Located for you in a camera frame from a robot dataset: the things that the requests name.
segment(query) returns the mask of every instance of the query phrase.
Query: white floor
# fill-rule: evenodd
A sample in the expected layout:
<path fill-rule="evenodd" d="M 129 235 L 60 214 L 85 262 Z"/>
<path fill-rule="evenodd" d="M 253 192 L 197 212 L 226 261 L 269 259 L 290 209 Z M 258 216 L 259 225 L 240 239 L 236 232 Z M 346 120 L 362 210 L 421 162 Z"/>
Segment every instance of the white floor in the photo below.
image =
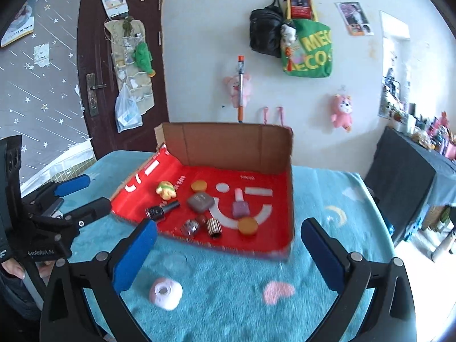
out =
<path fill-rule="evenodd" d="M 437 263 L 430 259 L 431 252 L 446 235 L 419 230 L 409 243 L 401 242 L 396 247 L 396 254 L 404 261 L 409 275 L 418 342 L 430 342 L 439 336 L 456 304 L 453 288 L 456 281 L 456 254 L 446 253 Z"/>

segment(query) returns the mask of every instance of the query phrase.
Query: human hand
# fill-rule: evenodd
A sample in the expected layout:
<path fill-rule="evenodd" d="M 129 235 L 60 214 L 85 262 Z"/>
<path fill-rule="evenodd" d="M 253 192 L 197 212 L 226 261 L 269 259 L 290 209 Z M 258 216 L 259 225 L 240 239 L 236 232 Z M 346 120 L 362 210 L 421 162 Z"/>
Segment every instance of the human hand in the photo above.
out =
<path fill-rule="evenodd" d="M 54 267 L 54 264 L 55 261 L 45 261 L 44 265 L 38 266 L 40 277 L 45 278 L 51 275 L 51 271 Z M 10 258 L 9 260 L 3 262 L 1 265 L 8 274 L 14 275 L 19 279 L 23 280 L 26 276 L 24 269 L 14 258 Z"/>

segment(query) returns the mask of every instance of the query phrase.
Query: brown cardboard flap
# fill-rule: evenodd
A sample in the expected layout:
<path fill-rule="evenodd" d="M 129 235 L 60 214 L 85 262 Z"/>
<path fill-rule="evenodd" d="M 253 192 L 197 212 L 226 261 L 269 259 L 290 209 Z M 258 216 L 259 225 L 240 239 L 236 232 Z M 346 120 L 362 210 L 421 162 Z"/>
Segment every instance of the brown cardboard flap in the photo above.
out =
<path fill-rule="evenodd" d="M 163 123 L 155 133 L 184 165 L 279 174 L 290 163 L 292 134 L 281 126 Z"/>

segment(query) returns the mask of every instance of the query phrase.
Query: gray soap-shaped object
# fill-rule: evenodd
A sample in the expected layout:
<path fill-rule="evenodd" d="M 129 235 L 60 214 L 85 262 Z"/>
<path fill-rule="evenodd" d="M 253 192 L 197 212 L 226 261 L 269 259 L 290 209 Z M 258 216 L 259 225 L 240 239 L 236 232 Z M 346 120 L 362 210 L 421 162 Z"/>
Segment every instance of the gray soap-shaped object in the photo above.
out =
<path fill-rule="evenodd" d="M 211 208 L 215 204 L 215 200 L 209 194 L 205 192 L 198 192 L 193 194 L 187 200 L 187 204 L 194 210 L 196 213 L 203 213 Z"/>

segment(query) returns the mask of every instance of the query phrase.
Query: metal screw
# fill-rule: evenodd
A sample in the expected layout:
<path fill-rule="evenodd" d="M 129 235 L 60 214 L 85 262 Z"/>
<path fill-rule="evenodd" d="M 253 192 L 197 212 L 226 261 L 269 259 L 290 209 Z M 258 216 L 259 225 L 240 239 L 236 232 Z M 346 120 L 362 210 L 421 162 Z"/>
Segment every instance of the metal screw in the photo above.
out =
<path fill-rule="evenodd" d="M 402 265 L 404 264 L 404 262 L 403 262 L 400 258 L 397 258 L 397 257 L 394 257 L 393 263 L 394 263 L 396 266 L 402 266 Z"/>
<path fill-rule="evenodd" d="M 95 258 L 98 261 L 104 261 L 108 258 L 108 256 L 109 256 L 108 252 L 102 251 L 102 252 L 98 252 L 97 255 L 95 256 Z"/>
<path fill-rule="evenodd" d="M 59 259 L 56 261 L 56 266 L 57 266 L 57 267 L 62 267 L 64 264 L 65 264 L 65 259 L 64 259 L 64 258 L 59 258 Z"/>
<path fill-rule="evenodd" d="M 363 260 L 363 256 L 361 253 L 358 252 L 352 252 L 350 253 L 350 257 L 352 258 L 353 261 L 360 262 Z"/>

